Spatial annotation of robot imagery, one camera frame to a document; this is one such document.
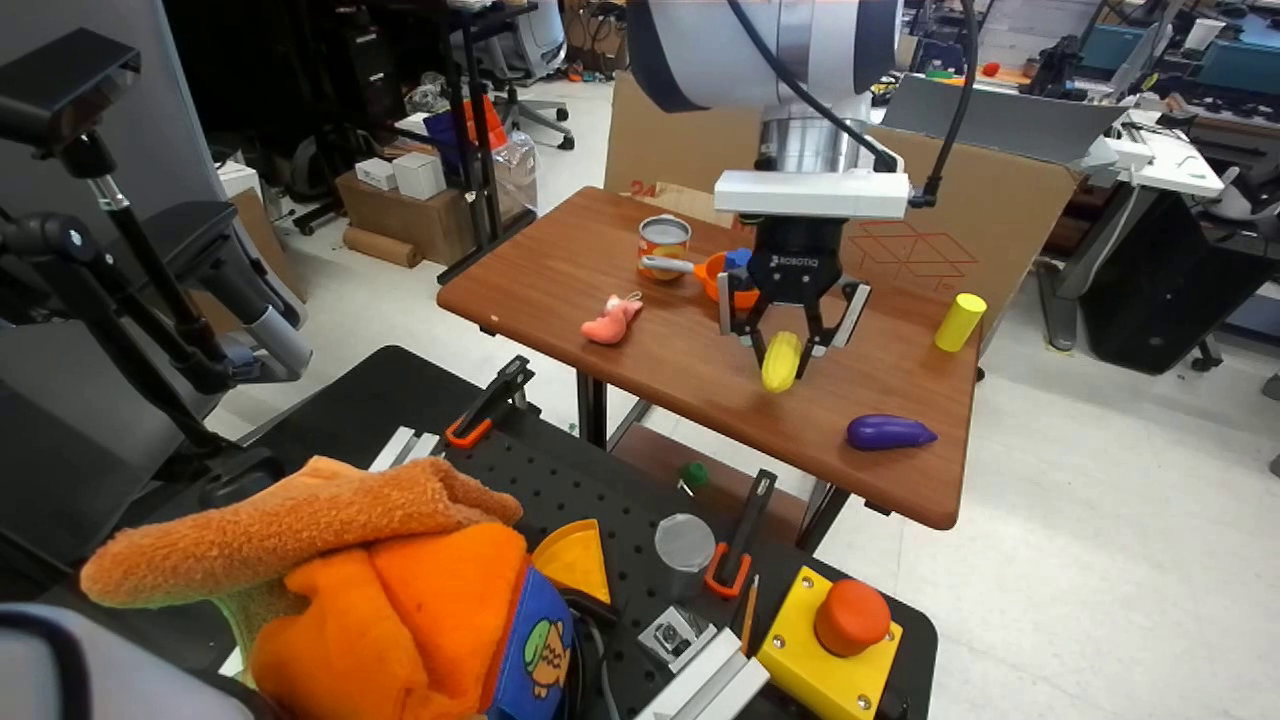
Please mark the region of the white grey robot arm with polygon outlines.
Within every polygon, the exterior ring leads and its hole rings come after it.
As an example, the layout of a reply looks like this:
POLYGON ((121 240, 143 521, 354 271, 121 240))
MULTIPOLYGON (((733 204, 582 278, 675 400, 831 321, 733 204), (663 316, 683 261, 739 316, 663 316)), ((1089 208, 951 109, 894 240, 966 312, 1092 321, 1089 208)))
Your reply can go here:
POLYGON ((630 0, 630 42, 661 111, 760 116, 758 161, 714 184, 714 204, 751 223, 751 256, 720 271, 720 326, 758 364, 839 347, 868 305, 845 227, 914 198, 906 161, 861 129, 895 60, 901 0, 630 0))

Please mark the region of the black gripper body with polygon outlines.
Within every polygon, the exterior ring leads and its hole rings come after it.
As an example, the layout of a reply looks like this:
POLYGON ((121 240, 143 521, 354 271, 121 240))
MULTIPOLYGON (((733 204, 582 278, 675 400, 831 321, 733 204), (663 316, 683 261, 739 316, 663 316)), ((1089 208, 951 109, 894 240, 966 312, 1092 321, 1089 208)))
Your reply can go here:
POLYGON ((763 300, 816 305, 839 274, 839 219, 763 214, 747 278, 763 300))

